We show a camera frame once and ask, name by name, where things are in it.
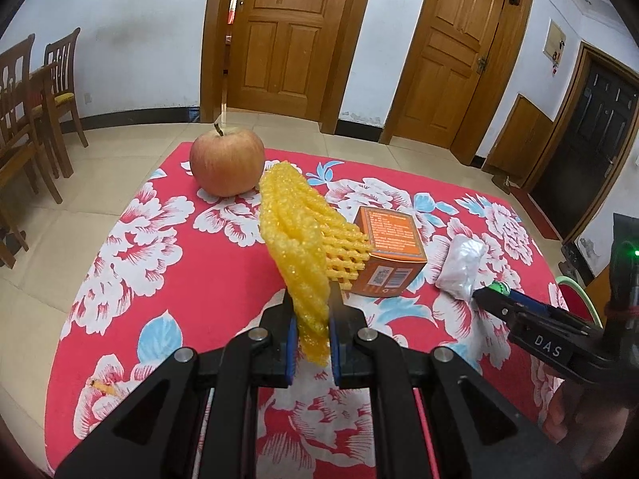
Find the orange box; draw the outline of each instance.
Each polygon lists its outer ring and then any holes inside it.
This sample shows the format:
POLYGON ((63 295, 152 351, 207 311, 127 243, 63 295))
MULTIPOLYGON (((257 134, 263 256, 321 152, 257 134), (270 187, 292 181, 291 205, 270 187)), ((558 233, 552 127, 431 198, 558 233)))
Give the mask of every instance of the orange box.
POLYGON ((413 216, 360 207, 355 224, 368 235, 373 251, 350 291, 369 297, 397 297, 426 264, 413 216))

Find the barcode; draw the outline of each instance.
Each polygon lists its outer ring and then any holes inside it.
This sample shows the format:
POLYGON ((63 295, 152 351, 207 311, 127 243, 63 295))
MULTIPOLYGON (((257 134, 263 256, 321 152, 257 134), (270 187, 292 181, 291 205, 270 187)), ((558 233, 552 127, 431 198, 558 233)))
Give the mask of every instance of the barcode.
POLYGON ((408 275, 410 274, 411 269, 397 269, 392 277, 389 279, 389 282, 386 284, 386 288, 399 288, 402 283, 406 280, 408 275))
POLYGON ((378 266, 373 273, 373 277, 369 279, 368 284, 373 286, 384 286, 386 279, 389 278, 392 271, 393 269, 390 266, 378 266))

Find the tiled floor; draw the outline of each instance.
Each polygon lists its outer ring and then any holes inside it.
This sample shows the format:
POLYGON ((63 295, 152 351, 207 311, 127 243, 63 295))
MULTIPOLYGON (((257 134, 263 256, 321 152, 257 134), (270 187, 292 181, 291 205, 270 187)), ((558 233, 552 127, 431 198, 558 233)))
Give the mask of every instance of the tiled floor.
MULTIPOLYGON (((458 163, 449 151, 405 139, 390 146, 322 135, 316 123, 263 113, 226 111, 222 128, 249 127, 272 148, 376 164, 444 180, 510 201, 559 273, 560 243, 542 238, 523 208, 490 181, 458 163)), ((180 143, 210 124, 123 126, 86 132, 89 147, 65 136, 74 175, 56 181, 57 205, 44 185, 34 196, 19 177, 0 198, 27 232, 30 250, 13 270, 0 268, 0 414, 30 458, 46 468, 44 409, 60 329, 82 278, 107 233, 140 183, 180 143)))

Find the yellow foam fruit net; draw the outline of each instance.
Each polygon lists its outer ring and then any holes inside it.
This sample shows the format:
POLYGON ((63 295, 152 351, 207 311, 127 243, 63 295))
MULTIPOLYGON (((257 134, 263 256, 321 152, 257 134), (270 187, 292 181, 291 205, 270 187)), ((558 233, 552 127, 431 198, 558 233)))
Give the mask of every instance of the yellow foam fruit net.
POLYGON ((328 280, 349 290, 373 247, 288 162, 262 175, 260 193, 260 233, 293 299, 302 352, 325 365, 328 280))

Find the yellow chair cushion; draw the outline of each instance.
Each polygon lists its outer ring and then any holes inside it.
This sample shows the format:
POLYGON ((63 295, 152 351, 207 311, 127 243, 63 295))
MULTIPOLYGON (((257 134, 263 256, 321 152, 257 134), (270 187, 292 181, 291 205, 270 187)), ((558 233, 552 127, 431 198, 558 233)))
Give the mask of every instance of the yellow chair cushion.
MULTIPOLYGON (((69 101, 72 101, 74 98, 75 95, 67 92, 66 94, 60 94, 57 97, 54 97, 54 100, 56 102, 56 106, 58 107, 65 103, 68 103, 69 101)), ((36 107, 31 108, 31 111, 33 113, 33 116, 37 119, 40 115, 42 115, 42 105, 37 105, 36 107)))

